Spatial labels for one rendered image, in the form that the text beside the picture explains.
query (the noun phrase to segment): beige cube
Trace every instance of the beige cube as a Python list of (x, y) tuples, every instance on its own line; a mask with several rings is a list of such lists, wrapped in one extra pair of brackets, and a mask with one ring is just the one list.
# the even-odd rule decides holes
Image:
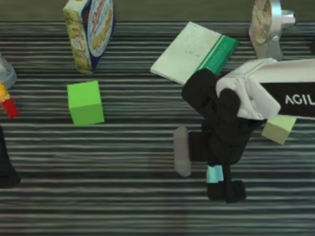
[(296, 118), (286, 116), (278, 116), (275, 119), (269, 119), (262, 131), (262, 136), (283, 145), (294, 127), (295, 122)]

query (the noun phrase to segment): wooden table surface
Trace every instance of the wooden table surface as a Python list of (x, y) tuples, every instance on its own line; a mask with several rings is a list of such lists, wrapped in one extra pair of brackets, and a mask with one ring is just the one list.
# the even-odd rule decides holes
[[(255, 58), (248, 23), (201, 23), (240, 46), (225, 72)], [(173, 131), (199, 129), (181, 86), (149, 72), (185, 23), (118, 23), (93, 75), (76, 72), (64, 23), (1, 23), (0, 52), (18, 74), (10, 90), (20, 116), (0, 113), (21, 184), (0, 191), (1, 236), (313, 236), (315, 125), (299, 120), (287, 143), (258, 130), (234, 178), (248, 199), (213, 203), (206, 166), (182, 178)], [(315, 24), (286, 31), (284, 59), (312, 58)], [(98, 80), (106, 123), (74, 127), (66, 85)]]

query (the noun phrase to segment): red object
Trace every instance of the red object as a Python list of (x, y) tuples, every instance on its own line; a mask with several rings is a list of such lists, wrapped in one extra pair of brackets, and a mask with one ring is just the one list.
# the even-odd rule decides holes
[(12, 98), (5, 100), (4, 102), (1, 103), (1, 105), (11, 119), (15, 118), (19, 114), (19, 111), (16, 108)]

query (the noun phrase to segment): white device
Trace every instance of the white device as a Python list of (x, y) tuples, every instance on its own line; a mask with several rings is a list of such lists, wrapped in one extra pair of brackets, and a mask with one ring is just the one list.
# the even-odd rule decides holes
[(271, 58), (250, 60), (219, 79), (216, 91), (218, 96), (226, 88), (238, 94), (241, 100), (240, 118), (276, 118), (281, 105), (262, 86), (263, 83), (314, 83), (315, 86), (315, 59), (280, 62)]
[(11, 88), (16, 82), (16, 73), (13, 66), (0, 54), (0, 81), (6, 89)]
[(280, 0), (255, 0), (249, 35), (257, 57), (282, 60), (282, 32), (295, 23), (294, 12), (282, 10)]

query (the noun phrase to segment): cracker box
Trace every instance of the cracker box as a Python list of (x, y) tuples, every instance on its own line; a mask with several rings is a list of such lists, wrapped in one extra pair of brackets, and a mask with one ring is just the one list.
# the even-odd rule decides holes
[(93, 73), (113, 34), (113, 1), (69, 0), (63, 14), (77, 70)]

